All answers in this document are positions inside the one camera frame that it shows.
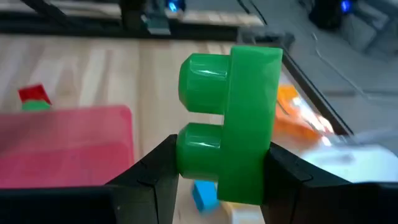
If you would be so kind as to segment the white plastic bin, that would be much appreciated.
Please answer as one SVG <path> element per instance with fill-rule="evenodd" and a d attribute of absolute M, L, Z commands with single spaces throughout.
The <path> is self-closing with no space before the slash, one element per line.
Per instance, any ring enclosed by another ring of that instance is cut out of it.
<path fill-rule="evenodd" d="M 398 156 L 382 146 L 320 146 L 300 157 L 352 183 L 398 182 Z"/>

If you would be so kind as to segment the short green toy block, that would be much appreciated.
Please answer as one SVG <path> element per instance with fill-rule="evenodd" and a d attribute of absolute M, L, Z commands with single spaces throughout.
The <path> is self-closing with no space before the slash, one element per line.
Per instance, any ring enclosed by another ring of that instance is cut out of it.
<path fill-rule="evenodd" d="M 181 65 L 178 97 L 192 113 L 221 124 L 189 123 L 178 134 L 182 177 L 218 184 L 227 202 L 260 205 L 271 144 L 283 51 L 237 45 L 228 55 L 191 54 Z"/>

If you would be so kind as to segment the long green toy block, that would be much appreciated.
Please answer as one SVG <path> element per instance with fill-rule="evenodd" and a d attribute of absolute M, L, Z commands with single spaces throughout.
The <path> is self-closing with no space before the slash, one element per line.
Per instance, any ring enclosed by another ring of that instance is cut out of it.
<path fill-rule="evenodd" d="M 28 100 L 22 103 L 23 111 L 43 111 L 49 110 L 50 108 L 51 104 L 42 100 Z"/>

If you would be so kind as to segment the pink translucent plastic bin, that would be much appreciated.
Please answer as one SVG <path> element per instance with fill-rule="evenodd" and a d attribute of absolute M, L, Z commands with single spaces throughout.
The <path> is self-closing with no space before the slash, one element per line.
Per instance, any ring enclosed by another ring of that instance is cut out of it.
<path fill-rule="evenodd" d="M 134 165 L 127 106 L 0 114 L 0 189 L 97 186 Z"/>

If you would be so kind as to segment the black aluminium table frame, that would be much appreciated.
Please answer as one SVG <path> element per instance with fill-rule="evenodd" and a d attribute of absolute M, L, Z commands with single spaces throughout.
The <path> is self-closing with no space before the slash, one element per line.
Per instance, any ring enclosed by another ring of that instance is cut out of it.
<path fill-rule="evenodd" d="M 0 2 L 0 33 L 22 35 L 60 35 L 120 39 L 159 39 L 235 42 L 239 44 L 279 47 L 284 51 L 282 63 L 299 84 L 316 109 L 329 120 L 336 134 L 352 135 L 353 131 L 332 108 L 325 95 L 304 73 L 288 53 L 287 34 L 271 34 L 265 28 L 250 24 L 222 24 L 219 22 L 185 22 L 166 17 L 167 34 L 152 34 L 146 25 L 139 29 L 124 26 L 124 15 L 116 17 L 68 16 L 54 4 L 44 0 Z"/>

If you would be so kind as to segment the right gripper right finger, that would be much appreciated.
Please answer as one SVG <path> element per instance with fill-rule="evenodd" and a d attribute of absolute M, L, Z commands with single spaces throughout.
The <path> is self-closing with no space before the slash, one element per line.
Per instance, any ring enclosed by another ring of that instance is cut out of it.
<path fill-rule="evenodd" d="M 261 211 L 266 224 L 398 224 L 398 182 L 354 184 L 271 143 Z"/>

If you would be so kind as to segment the blue toy block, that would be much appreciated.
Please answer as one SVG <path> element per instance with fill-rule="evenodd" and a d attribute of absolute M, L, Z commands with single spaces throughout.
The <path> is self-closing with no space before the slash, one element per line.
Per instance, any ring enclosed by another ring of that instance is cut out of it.
<path fill-rule="evenodd" d="M 208 213 L 219 207 L 216 184 L 210 181 L 195 180 L 193 182 L 192 197 L 200 213 Z"/>

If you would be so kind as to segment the black box with blue light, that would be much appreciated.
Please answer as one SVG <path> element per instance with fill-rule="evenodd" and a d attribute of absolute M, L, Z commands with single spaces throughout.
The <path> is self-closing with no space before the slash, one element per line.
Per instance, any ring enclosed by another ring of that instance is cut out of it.
<path fill-rule="evenodd" d="M 336 30 L 354 16 L 375 30 L 394 22 L 398 0 L 311 0 L 309 20 L 320 29 Z"/>

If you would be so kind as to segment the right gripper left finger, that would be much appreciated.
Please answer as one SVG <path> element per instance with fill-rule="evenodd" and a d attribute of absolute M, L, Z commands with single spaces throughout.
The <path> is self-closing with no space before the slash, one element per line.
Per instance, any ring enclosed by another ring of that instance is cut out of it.
<path fill-rule="evenodd" d="M 171 134 L 104 185 L 0 190 L 0 224 L 172 224 L 176 142 Z"/>

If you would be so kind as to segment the small dark red block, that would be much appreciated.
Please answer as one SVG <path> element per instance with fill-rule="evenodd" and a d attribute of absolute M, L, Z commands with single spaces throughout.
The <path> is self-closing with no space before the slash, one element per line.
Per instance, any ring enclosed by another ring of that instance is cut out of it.
<path fill-rule="evenodd" d="M 52 104 L 43 84 L 29 85 L 18 90 L 19 98 L 23 103 L 28 101 L 44 101 Z"/>

